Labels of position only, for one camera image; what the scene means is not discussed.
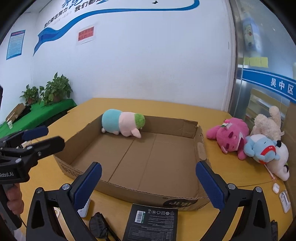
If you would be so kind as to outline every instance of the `pink bear plush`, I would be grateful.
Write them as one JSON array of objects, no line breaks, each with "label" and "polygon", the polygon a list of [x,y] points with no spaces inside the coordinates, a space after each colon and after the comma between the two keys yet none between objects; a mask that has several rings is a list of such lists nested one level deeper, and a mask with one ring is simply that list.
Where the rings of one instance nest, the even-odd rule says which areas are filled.
[{"label": "pink bear plush", "polygon": [[240,160],[246,158],[244,145],[249,135],[247,124],[238,118],[225,120],[221,126],[215,126],[207,131],[207,138],[217,139],[221,150],[227,154],[229,151],[237,151]]}]

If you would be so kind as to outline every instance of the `red paper notice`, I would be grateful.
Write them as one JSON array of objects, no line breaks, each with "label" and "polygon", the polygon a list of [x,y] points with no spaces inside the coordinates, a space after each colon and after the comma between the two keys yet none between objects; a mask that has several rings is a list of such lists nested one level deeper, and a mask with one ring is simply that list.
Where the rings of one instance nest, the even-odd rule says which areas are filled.
[{"label": "red paper notice", "polygon": [[89,37],[91,37],[93,35],[94,35],[94,27],[88,28],[86,30],[83,30],[83,31],[79,32],[78,41],[89,38]]}]

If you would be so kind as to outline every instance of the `bolt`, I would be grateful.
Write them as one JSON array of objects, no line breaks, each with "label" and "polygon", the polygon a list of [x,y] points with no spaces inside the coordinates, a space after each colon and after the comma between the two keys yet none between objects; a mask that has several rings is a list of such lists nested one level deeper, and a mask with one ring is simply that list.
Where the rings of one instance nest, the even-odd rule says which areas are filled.
[{"label": "bolt", "polygon": [[36,189],[36,193],[41,193],[42,192],[42,188],[37,188]]},{"label": "bolt", "polygon": [[256,187],[255,190],[256,190],[257,192],[262,192],[261,187]]},{"label": "bolt", "polygon": [[69,187],[70,187],[70,184],[64,184],[64,185],[62,186],[62,189],[63,189],[63,190],[68,190]]},{"label": "bolt", "polygon": [[228,188],[231,189],[231,190],[234,190],[236,188],[236,186],[234,184],[232,184],[232,183],[229,183]]}]

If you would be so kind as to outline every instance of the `beige plush toy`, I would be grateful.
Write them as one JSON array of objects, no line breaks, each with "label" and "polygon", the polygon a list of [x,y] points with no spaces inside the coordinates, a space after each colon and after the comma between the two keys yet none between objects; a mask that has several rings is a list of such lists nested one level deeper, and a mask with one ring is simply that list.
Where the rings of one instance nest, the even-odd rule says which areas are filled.
[{"label": "beige plush toy", "polygon": [[278,141],[284,134],[281,132],[281,112],[278,107],[271,106],[269,108],[270,116],[267,118],[263,114],[259,114],[254,119],[255,126],[251,131],[251,135],[263,134],[271,140]]}]

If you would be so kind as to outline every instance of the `yellow table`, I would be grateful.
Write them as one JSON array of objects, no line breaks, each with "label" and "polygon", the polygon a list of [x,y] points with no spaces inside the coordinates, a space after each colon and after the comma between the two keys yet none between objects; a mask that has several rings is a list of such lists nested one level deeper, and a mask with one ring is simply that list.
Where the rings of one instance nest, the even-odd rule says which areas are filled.
[{"label": "yellow table", "polygon": [[[67,140],[79,131],[82,126],[85,126],[110,108],[140,112],[144,115],[198,121],[204,133],[207,129],[219,125],[224,119],[231,117],[226,112],[182,104],[129,99],[91,99],[75,107],[67,115],[53,123],[49,127],[48,137],[60,135]],[[239,160],[236,153],[223,154],[216,141],[205,139],[205,148],[214,172],[219,173],[227,183],[231,182],[245,189],[253,189],[258,185],[263,189],[270,218],[278,222],[280,238],[292,222],[292,211],[289,210],[286,214],[283,212],[279,196],[273,193],[273,182],[265,168],[252,159]],[[23,220],[27,220],[32,196],[37,187],[41,186],[45,190],[54,190],[60,188],[64,183],[73,182],[71,178],[62,173],[52,156],[40,160],[39,164],[30,171],[30,177],[31,179],[27,183],[21,184],[25,202],[25,210],[22,214]],[[280,191],[283,191],[285,189],[284,183],[281,180],[278,180],[277,183],[280,185]],[[94,191],[91,195],[88,215],[84,221],[88,224],[91,216],[96,212],[101,212],[112,229],[122,238],[130,208],[131,203]],[[242,208],[239,208],[224,240],[231,238],[241,212]],[[213,208],[210,203],[197,211],[180,211],[178,214],[177,240],[199,240],[210,227],[217,214],[218,210]],[[70,241],[74,240],[62,216],[59,216],[59,220],[66,237]]]}]

